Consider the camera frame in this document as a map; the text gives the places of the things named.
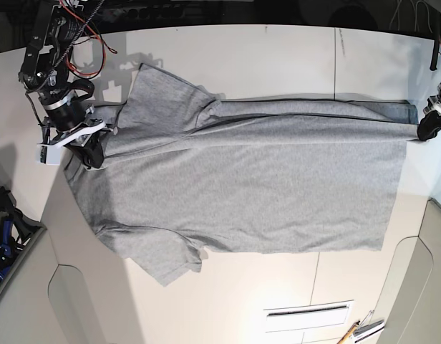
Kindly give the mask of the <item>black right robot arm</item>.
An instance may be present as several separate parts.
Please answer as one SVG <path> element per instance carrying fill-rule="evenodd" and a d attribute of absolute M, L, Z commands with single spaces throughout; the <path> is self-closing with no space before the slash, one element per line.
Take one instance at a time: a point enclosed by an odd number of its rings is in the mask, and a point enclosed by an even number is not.
<path fill-rule="evenodd" d="M 42 132 L 37 158 L 42 164 L 57 164 L 59 150 L 66 148 L 88 169 L 100 168 L 104 161 L 102 136 L 110 125 L 95 119 L 93 79 L 100 71 L 82 72 L 71 61 L 81 37 L 100 43 L 101 53 L 110 47 L 94 28 L 92 20 L 103 6 L 97 1 L 83 6 L 81 1 L 41 1 L 33 33 L 18 78 L 28 100 L 32 95 L 45 111 L 35 118 Z"/>

